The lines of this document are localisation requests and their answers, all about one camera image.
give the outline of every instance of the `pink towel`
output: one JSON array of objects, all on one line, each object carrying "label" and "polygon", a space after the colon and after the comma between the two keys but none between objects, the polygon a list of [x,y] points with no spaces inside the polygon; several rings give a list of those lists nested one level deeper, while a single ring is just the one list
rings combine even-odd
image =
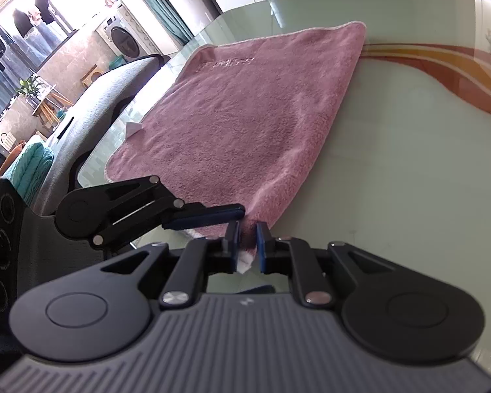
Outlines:
[{"label": "pink towel", "polygon": [[110,158],[108,178],[156,174],[186,202],[243,204],[254,255],[255,222],[271,227],[313,167],[364,39],[365,25],[350,22],[200,47]]}]

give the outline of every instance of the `potted plant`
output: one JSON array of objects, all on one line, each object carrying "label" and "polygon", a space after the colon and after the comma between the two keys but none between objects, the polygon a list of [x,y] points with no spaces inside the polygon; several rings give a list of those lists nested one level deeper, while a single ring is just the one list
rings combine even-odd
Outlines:
[{"label": "potted plant", "polygon": [[37,95],[40,93],[40,83],[38,78],[30,76],[27,80],[21,79],[20,88],[16,89],[16,93],[24,96],[34,108],[37,107],[38,103],[40,103],[37,98]]}]

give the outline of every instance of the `black speaker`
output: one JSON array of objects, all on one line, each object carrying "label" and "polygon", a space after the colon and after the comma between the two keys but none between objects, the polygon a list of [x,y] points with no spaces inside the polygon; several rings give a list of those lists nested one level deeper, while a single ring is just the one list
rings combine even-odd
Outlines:
[{"label": "black speaker", "polygon": [[18,248],[26,204],[6,178],[0,178],[0,332],[8,331],[17,296]]}]

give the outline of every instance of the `marble wall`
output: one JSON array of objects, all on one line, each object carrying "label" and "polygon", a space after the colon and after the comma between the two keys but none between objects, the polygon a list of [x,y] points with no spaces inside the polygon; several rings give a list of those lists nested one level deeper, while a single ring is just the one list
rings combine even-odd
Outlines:
[{"label": "marble wall", "polygon": [[33,108],[19,96],[0,121],[0,136],[10,132],[18,143],[20,140],[27,142],[36,130],[46,137],[50,135],[51,132],[42,125],[40,118],[34,117],[32,113]]},{"label": "marble wall", "polygon": [[95,29],[95,23],[80,29],[38,71],[38,75],[49,84],[55,84],[73,103],[85,91],[81,78],[87,71],[97,65],[107,72],[109,63],[116,57]]}]

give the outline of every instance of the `gray ribbed surface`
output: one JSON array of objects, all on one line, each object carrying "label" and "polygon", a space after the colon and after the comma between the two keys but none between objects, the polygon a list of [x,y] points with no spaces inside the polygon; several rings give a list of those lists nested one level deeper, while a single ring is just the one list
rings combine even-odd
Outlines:
[{"label": "gray ribbed surface", "polygon": [[381,361],[358,348],[328,312],[291,295],[206,294],[167,312],[133,348],[84,366],[22,358],[0,377],[11,393],[482,393],[488,378],[469,360],[436,368]]}]

